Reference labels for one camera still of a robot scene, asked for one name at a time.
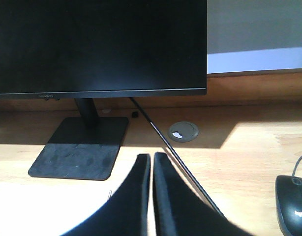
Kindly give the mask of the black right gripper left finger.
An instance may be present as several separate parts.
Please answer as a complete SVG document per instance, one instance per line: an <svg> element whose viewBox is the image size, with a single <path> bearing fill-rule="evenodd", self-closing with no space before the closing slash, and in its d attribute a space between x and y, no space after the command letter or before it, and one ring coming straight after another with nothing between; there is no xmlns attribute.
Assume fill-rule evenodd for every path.
<svg viewBox="0 0 302 236"><path fill-rule="evenodd" d="M65 236L146 236L151 159L139 154L110 199Z"/></svg>

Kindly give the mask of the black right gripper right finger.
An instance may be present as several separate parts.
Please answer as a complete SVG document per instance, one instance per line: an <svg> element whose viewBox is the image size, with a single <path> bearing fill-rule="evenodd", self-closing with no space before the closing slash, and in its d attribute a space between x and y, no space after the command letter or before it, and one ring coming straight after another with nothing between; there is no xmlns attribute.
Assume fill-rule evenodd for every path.
<svg viewBox="0 0 302 236"><path fill-rule="evenodd" d="M159 236L247 236L187 186L165 153L153 166L153 206Z"/></svg>

